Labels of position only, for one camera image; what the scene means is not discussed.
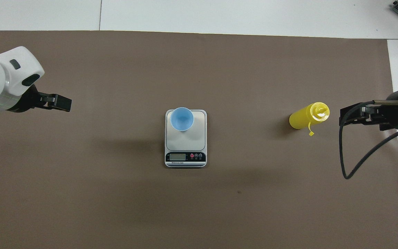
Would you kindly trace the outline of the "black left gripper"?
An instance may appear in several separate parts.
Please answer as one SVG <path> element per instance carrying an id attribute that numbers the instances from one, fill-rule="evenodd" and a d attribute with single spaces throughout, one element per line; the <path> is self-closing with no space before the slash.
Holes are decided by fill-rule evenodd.
<path id="1" fill-rule="evenodd" d="M 58 94 L 39 94 L 35 85 L 32 85 L 11 108 L 10 112 L 25 112 L 29 109 L 57 109 L 70 112 L 72 100 Z"/>

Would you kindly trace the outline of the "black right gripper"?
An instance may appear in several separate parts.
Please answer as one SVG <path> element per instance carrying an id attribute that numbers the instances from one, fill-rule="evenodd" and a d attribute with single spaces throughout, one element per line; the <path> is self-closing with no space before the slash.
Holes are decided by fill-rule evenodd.
<path id="1" fill-rule="evenodd" d="M 398 91 L 390 94 L 385 101 L 398 101 Z M 380 121 L 380 114 L 385 118 L 384 123 L 379 125 L 380 131 L 398 129 L 398 105 L 384 105 L 381 107 L 371 105 L 371 102 L 359 102 L 342 108 L 340 110 L 339 126 L 362 124 L 371 126 L 372 123 Z"/>

